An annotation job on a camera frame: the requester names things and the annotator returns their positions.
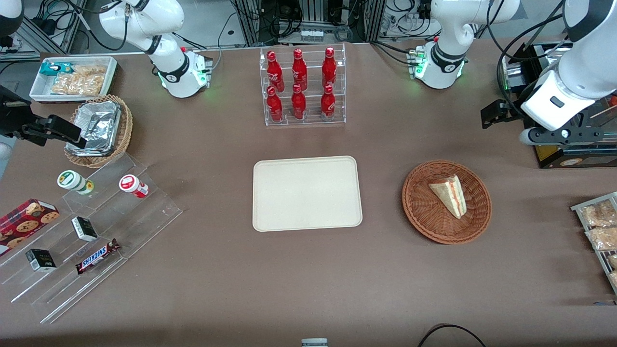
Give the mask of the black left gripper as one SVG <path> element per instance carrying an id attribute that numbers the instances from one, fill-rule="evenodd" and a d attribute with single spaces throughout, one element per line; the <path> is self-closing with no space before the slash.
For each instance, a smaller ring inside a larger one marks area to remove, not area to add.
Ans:
<path id="1" fill-rule="evenodd" d="M 511 117 L 510 106 L 506 100 L 494 101 L 490 108 L 481 110 L 481 126 L 487 129 L 502 122 L 503 117 Z M 545 128 L 534 128 L 534 143 L 538 145 L 589 145 L 602 141 L 604 131 L 598 127 L 562 127 L 549 131 Z"/>

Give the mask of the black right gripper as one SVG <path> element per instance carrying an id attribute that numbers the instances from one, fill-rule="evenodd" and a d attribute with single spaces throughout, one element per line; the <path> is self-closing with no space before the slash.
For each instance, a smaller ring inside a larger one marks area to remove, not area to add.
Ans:
<path id="1" fill-rule="evenodd" d="M 83 149 L 87 141 L 80 136 L 81 128 L 66 119 L 50 115 L 46 120 L 46 131 L 39 124 L 41 116 L 33 113 L 30 102 L 17 94 L 0 87 L 0 132 L 2 136 L 26 140 L 44 147 L 48 140 L 60 140 Z"/>

